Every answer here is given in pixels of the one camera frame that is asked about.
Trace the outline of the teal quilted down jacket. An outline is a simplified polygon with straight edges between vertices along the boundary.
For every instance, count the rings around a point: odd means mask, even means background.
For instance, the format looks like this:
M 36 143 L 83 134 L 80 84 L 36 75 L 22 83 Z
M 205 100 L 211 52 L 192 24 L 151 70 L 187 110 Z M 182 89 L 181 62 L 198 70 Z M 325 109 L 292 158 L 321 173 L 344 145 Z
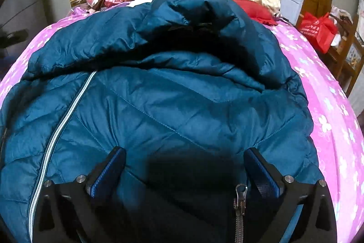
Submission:
M 119 242 L 231 242 L 254 147 L 284 175 L 322 178 L 301 78 L 233 0 L 153 0 L 57 30 L 1 107 L 1 220 L 30 241 L 39 189 L 125 169 L 106 212 Z

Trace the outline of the pink floral bed quilt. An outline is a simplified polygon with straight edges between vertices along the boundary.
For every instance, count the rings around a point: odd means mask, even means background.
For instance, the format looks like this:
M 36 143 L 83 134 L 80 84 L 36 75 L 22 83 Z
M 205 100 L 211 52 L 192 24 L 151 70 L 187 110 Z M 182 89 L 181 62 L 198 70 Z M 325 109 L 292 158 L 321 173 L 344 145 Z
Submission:
M 74 9 L 69 16 L 47 26 L 35 36 L 1 81 L 1 107 L 9 91 L 26 71 L 31 55 L 58 30 L 90 16 L 85 10 Z M 266 27 L 277 37 L 283 54 L 303 82 L 314 122 L 311 137 L 318 153 L 320 170 L 333 197 L 338 242 L 350 242 L 363 225 L 363 135 L 356 113 L 339 83 L 293 26 L 278 21 L 277 26 Z M 25 219 L 29 198 L 6 200 L 3 192 L 1 189 L 1 217 L 5 219 L 9 204 L 10 216 L 15 214 L 15 227 L 20 227 L 20 230 L 15 230 L 16 240 L 28 242 Z

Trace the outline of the wooden chair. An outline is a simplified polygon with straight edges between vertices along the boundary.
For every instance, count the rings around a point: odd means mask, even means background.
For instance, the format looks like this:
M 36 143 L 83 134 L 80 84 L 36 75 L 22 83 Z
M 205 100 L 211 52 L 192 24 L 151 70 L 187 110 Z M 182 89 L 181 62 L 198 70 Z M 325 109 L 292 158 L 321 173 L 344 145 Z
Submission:
M 332 13 L 329 16 L 336 20 L 344 32 L 347 33 L 346 38 L 341 39 L 337 48 L 330 47 L 328 57 L 331 74 L 339 82 L 340 86 L 344 88 L 344 92 L 348 97 L 363 67 L 363 46 L 355 36 L 359 15 L 356 14 L 351 24 L 344 22 Z M 354 66 L 347 60 L 351 46 L 354 46 L 360 54 L 359 61 Z

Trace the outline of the red shopping bag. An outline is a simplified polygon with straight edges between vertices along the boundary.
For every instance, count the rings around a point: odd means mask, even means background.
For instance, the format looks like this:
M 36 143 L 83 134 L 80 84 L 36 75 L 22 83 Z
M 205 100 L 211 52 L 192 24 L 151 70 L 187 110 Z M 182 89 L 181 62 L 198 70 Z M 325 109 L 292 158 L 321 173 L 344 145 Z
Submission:
M 315 17 L 309 12 L 303 15 L 299 32 L 312 45 L 314 50 L 321 54 L 326 54 L 331 47 L 338 29 L 334 22 L 329 18 L 329 13 L 321 17 Z

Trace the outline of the red ruffled cushion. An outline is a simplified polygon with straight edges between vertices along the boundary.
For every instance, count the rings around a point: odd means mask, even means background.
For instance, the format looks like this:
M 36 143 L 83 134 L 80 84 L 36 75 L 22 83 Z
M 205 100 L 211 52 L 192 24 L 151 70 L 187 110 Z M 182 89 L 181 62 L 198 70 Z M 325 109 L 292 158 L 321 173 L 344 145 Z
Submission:
M 263 25 L 277 26 L 269 10 L 263 5 L 250 0 L 233 0 L 254 21 Z

